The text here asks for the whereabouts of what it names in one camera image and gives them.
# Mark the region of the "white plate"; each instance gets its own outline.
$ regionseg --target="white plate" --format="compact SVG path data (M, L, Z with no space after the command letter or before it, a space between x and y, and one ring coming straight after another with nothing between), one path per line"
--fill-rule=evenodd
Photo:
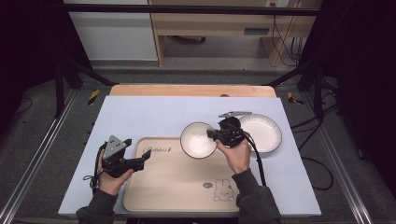
M279 126L264 115L245 115L240 122L241 128L253 138L259 152L273 151L282 142L282 132Z
M189 124L181 133L181 148L187 155L202 159L210 156L216 150L216 143L213 139L207 137L206 130L213 128L203 122L194 122Z

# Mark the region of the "white tabletop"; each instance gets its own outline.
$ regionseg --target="white tabletop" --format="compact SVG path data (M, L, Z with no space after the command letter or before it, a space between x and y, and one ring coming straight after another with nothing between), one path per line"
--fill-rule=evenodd
M280 146L270 153L262 153L262 163L267 186L274 194L283 217L320 216L320 208L298 148L291 133L284 108L278 98L261 97L180 97L180 96L107 96L90 139L78 163L59 209L60 215L74 216L92 199L89 181L96 153L113 134L120 140L132 139L125 158L134 155L135 144L144 137L180 137L183 129L195 121L219 128L218 115L229 111L251 111L269 117L282 132ZM252 153L250 168L259 183L260 175L255 154ZM123 207L125 186L114 207L116 215L128 217ZM167 217L184 217L186 214L168 214Z

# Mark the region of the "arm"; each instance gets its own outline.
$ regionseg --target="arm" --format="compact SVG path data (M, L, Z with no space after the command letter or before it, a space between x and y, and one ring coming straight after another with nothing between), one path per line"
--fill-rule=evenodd
M280 223L280 213L271 190L259 186L249 168L250 145L244 140L239 146L228 148L219 140L218 149L225 155L234 172L233 180L239 189L236 206L240 208L240 224L273 224Z
M102 170L102 150L98 169ZM80 224L111 224L114 222L114 204L116 204L119 191L123 183L131 177L133 170L125 172L119 178L113 178L106 172L99 175L99 189L93 194L93 198L87 207L77 210L78 223Z

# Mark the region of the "rabbit illustration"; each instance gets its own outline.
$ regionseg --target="rabbit illustration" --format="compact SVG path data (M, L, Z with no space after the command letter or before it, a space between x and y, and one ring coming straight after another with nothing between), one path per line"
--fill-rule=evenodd
M216 181L215 197L213 198L213 200L215 202L228 202L234 200L233 188L231 187L230 180L218 179Z

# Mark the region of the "sleeve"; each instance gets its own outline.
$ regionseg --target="sleeve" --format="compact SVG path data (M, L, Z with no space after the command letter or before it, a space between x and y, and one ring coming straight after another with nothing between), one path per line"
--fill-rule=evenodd
M99 189L93 194L93 198L87 207L77 210L79 224L111 224L114 222L113 208L118 195L110 195Z
M280 223L280 213L271 190L259 186L250 169L233 175L239 189L236 206L239 207L239 224Z

